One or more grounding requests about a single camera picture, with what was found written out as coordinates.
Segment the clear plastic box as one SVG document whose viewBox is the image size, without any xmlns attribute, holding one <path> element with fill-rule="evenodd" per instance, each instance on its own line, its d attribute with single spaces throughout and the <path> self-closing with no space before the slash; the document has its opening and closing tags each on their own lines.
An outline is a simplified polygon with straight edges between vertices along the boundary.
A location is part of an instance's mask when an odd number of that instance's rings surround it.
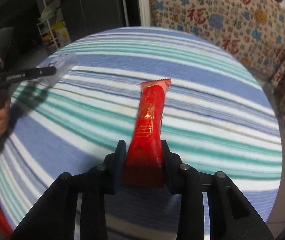
<svg viewBox="0 0 285 240">
<path fill-rule="evenodd" d="M 53 87 L 77 64 L 78 59 L 75 53 L 63 53 L 55 56 L 44 67 L 55 67 L 57 69 L 56 74 L 41 77 L 40 83 L 46 87 Z"/>
</svg>

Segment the long red snack wrapper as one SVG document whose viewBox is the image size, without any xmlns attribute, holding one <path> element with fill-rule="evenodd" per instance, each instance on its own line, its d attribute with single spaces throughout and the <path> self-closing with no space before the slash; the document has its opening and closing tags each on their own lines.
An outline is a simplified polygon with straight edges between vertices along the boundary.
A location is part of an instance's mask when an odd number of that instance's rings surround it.
<svg viewBox="0 0 285 240">
<path fill-rule="evenodd" d="M 132 140 L 124 163 L 122 181 L 138 187 L 163 187 L 161 122 L 171 79 L 142 82 Z"/>
</svg>

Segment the yellow cardboard box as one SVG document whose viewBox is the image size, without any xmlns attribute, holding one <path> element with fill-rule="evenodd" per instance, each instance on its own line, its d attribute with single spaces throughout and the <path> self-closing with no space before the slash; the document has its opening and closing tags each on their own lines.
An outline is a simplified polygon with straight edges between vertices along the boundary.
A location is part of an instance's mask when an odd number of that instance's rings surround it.
<svg viewBox="0 0 285 240">
<path fill-rule="evenodd" d="M 61 47 L 64 47 L 71 43 L 66 25 L 62 21 L 53 24 L 51 27 L 55 31 Z"/>
</svg>

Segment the dark grey refrigerator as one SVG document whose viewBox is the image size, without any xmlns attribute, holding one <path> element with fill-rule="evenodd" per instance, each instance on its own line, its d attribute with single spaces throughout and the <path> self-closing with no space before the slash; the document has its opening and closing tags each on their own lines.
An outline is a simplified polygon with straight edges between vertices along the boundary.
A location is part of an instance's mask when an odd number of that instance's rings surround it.
<svg viewBox="0 0 285 240">
<path fill-rule="evenodd" d="M 73 42 L 126 26 L 123 0 L 60 0 L 60 8 Z"/>
</svg>

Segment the blue striped tablecloth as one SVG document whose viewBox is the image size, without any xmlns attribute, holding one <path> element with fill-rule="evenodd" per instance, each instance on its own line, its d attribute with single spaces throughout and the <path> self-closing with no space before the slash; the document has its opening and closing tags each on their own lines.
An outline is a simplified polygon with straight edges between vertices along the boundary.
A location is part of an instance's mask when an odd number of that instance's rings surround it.
<svg viewBox="0 0 285 240">
<path fill-rule="evenodd" d="M 12 239 L 272 239 L 274 110 L 232 55 L 185 33 L 84 37 L 12 88 L 0 204 Z"/>
</svg>

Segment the patterned floral cloth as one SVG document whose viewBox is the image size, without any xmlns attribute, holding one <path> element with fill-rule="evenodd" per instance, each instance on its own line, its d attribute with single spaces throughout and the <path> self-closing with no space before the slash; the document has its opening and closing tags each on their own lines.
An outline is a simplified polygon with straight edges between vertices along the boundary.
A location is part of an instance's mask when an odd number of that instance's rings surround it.
<svg viewBox="0 0 285 240">
<path fill-rule="evenodd" d="M 150 0 L 151 23 L 203 38 L 266 84 L 285 124 L 285 8 L 275 0 Z"/>
</svg>

